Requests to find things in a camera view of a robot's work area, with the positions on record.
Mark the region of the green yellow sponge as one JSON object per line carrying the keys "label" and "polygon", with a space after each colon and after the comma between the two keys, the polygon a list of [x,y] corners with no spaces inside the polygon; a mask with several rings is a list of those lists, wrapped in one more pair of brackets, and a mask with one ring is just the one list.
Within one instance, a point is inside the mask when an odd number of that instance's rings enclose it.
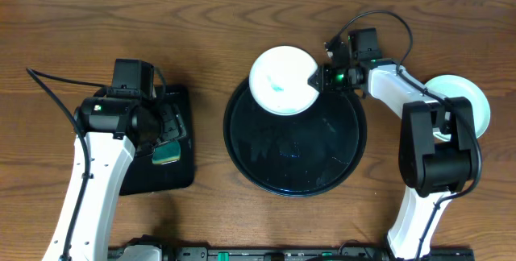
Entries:
{"label": "green yellow sponge", "polygon": [[156,147],[152,155],[152,163],[155,165],[169,164],[181,158],[181,145],[178,141],[165,143]]}

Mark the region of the white plate with stain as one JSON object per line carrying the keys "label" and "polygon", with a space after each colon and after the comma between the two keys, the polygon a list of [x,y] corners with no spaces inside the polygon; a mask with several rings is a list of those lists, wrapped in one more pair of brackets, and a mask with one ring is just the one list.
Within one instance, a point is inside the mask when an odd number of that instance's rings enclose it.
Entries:
{"label": "white plate with stain", "polygon": [[291,116],[310,108],[319,92],[308,84],[318,64],[306,51],[278,46],[253,63],[248,84],[254,100],[271,114]]}

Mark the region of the mint plate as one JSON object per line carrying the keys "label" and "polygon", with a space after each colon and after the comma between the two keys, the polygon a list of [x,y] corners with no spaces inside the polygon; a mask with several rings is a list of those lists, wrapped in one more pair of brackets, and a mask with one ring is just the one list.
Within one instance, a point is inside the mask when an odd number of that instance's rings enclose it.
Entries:
{"label": "mint plate", "polygon": [[425,86],[447,97],[466,97],[472,104],[476,137],[479,139],[487,131],[491,118],[490,105],[476,84],[464,77],[441,75],[430,79]]}

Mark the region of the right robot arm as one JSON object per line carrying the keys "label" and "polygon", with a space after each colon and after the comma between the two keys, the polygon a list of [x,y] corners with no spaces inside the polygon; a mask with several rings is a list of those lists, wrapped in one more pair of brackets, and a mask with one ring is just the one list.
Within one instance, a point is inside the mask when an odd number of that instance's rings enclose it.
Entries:
{"label": "right robot arm", "polygon": [[401,119],[398,165],[406,189],[386,240],[392,259],[428,256],[444,209],[470,193],[480,179],[481,149],[471,102],[431,92],[392,59],[323,65],[307,82],[320,93],[359,89]]}

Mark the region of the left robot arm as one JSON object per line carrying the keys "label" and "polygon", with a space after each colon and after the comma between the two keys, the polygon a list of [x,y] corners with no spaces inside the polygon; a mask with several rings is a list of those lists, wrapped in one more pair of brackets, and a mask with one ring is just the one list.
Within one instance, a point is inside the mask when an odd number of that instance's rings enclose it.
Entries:
{"label": "left robot arm", "polygon": [[106,260],[119,197],[193,183],[189,93],[158,90],[163,98],[103,89],[77,107],[72,175],[44,259]]}

